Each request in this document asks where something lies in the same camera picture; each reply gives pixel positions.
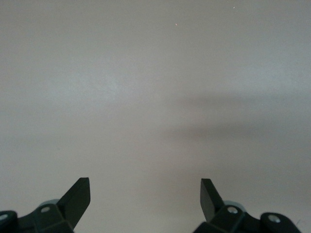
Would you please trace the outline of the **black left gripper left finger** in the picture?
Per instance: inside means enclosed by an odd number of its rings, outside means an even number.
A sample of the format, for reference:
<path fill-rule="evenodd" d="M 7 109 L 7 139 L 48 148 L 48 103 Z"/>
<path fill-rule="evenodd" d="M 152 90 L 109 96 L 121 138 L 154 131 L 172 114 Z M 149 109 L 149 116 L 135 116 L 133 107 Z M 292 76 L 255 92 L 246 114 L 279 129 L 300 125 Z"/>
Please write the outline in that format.
<path fill-rule="evenodd" d="M 42 203 L 19 217 L 16 211 L 0 212 L 2 233 L 73 233 L 90 204 L 89 178 L 79 178 L 60 198 Z"/>

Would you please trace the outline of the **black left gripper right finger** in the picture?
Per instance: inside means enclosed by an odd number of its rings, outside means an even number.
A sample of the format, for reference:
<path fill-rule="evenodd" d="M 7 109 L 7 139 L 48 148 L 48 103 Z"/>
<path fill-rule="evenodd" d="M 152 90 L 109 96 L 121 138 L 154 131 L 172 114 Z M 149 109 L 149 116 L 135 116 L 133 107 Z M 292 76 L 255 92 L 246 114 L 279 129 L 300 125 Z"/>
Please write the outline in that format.
<path fill-rule="evenodd" d="M 205 217 L 195 233 L 299 233 L 286 216 L 266 212 L 259 219 L 232 202 L 224 202 L 211 179 L 202 179 L 200 205 Z"/>

